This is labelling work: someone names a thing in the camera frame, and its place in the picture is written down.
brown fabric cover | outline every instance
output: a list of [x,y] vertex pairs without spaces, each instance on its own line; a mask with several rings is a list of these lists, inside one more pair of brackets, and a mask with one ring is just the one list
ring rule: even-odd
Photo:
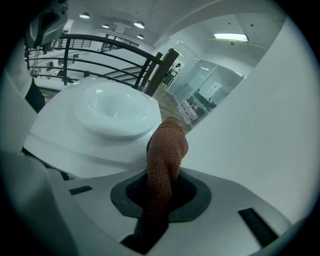
[[172,184],[177,180],[188,143],[178,120],[167,118],[147,145],[147,195],[142,217],[142,239],[147,247],[168,227]]

